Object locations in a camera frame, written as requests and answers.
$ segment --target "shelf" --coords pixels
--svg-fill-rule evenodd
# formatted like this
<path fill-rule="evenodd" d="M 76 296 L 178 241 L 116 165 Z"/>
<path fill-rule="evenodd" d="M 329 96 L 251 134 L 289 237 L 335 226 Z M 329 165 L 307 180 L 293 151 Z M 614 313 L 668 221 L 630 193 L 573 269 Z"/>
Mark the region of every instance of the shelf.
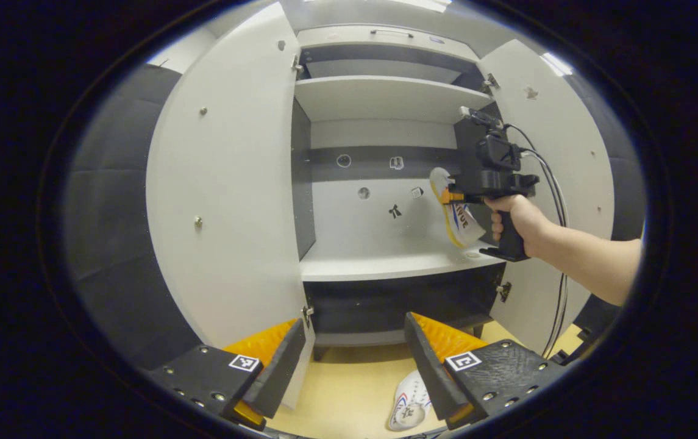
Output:
<path fill-rule="evenodd" d="M 311 122 L 346 119 L 418 120 L 454 124 L 460 106 L 482 109 L 493 98 L 430 80 L 382 76 L 299 80 L 295 97 Z"/>
<path fill-rule="evenodd" d="M 420 187 L 422 195 L 412 193 Z M 360 199 L 360 188 L 370 196 Z M 401 216 L 390 213 L 394 205 Z M 313 222 L 316 243 L 301 260 L 303 281 L 394 279 L 503 262 L 479 253 L 488 247 L 483 242 L 457 248 L 449 241 L 427 179 L 313 183 Z"/>

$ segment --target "cable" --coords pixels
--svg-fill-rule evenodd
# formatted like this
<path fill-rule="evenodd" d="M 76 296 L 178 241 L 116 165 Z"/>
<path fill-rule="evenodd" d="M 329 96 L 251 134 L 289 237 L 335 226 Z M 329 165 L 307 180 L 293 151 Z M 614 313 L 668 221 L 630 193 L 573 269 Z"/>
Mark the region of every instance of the cable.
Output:
<path fill-rule="evenodd" d="M 561 226 L 567 227 L 568 213 L 566 210 L 566 203 L 563 199 L 563 192 L 560 190 L 560 183 L 557 181 L 557 178 L 555 178 L 555 174 L 552 172 L 552 168 L 549 167 L 549 164 L 546 162 L 546 159 L 544 159 L 544 157 L 542 157 L 541 154 L 538 153 L 535 146 L 533 146 L 533 142 L 530 141 L 530 137 L 528 137 L 527 134 L 525 134 L 525 132 L 521 130 L 521 128 L 516 127 L 511 123 L 505 123 L 503 125 L 503 131 L 507 131 L 508 128 L 514 128 L 515 130 L 519 131 L 519 133 L 522 134 L 522 136 L 528 142 L 528 145 L 530 145 L 530 149 L 519 148 L 519 150 L 532 155 L 541 165 L 541 171 L 542 173 L 544 173 L 544 178 L 546 178 L 547 184 L 549 184 L 549 190 L 552 192 L 552 198 L 555 202 L 555 210 L 557 212 L 558 222 L 560 222 Z M 563 303 L 562 311 L 560 310 L 560 303 Z M 568 277 L 565 275 L 565 273 L 560 273 L 560 286 L 558 287 L 557 305 L 555 306 L 555 318 L 552 322 L 552 330 L 549 333 L 549 339 L 547 339 L 546 345 L 544 345 L 544 350 L 541 352 L 541 355 L 544 358 L 549 358 L 549 356 L 552 355 L 552 351 L 555 349 L 555 342 L 557 341 L 557 337 L 563 330 L 563 323 L 566 319 L 567 308 Z"/>

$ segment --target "human arm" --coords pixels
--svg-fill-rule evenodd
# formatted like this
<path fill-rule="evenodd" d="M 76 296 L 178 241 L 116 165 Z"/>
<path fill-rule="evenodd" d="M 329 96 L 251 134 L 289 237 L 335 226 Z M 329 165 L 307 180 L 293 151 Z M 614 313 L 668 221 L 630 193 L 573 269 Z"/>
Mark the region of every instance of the human arm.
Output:
<path fill-rule="evenodd" d="M 524 240 L 525 253 L 566 273 L 599 298 L 613 305 L 625 302 L 641 261 L 641 240 L 608 241 L 551 221 L 522 195 L 485 200 L 493 209 L 493 237 L 503 231 L 497 211 L 511 214 Z"/>

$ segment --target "open cabinet door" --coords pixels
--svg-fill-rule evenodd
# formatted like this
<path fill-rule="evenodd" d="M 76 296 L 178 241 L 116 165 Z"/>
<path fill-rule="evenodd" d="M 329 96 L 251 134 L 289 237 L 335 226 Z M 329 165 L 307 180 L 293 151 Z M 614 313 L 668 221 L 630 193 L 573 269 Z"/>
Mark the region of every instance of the open cabinet door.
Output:
<path fill-rule="evenodd" d="M 302 318 L 306 305 L 290 170 L 295 55 L 281 5 L 268 6 L 189 67 L 151 142 L 146 208 L 157 261 L 189 325 L 216 348 Z M 306 327 L 283 399 L 290 407 L 313 347 Z"/>
<path fill-rule="evenodd" d="M 503 122 L 525 131 L 560 181 L 569 227 L 609 239 L 614 219 L 614 190 L 610 161 L 599 129 L 572 87 L 526 45 L 517 40 L 502 45 L 479 63 L 493 87 Z M 527 147 L 524 137 L 508 130 L 508 137 Z M 522 173 L 541 177 L 532 201 L 557 222 L 552 194 L 533 158 L 522 161 Z M 558 301 L 560 272 L 540 259 L 509 262 L 503 283 L 512 284 L 505 302 L 497 297 L 490 316 L 522 344 L 542 352 L 549 339 Z M 561 330 L 566 330 L 590 293 L 568 281 L 568 300 Z"/>

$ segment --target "wooden floor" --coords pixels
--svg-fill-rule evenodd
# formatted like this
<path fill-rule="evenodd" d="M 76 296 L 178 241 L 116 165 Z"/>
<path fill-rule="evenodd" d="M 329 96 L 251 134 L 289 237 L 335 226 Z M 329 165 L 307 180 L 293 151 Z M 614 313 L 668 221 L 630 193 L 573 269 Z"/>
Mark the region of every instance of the wooden floor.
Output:
<path fill-rule="evenodd" d="M 552 352 L 567 353 L 581 343 L 571 325 Z M 488 343 L 516 339 L 497 322 L 483 326 Z M 410 430 L 388 430 L 398 384 L 416 364 L 408 346 L 330 348 L 320 362 L 310 362 L 296 409 L 281 406 L 268 426 L 299 436 L 328 439 L 385 439 L 444 427 L 430 410 L 424 422 Z"/>

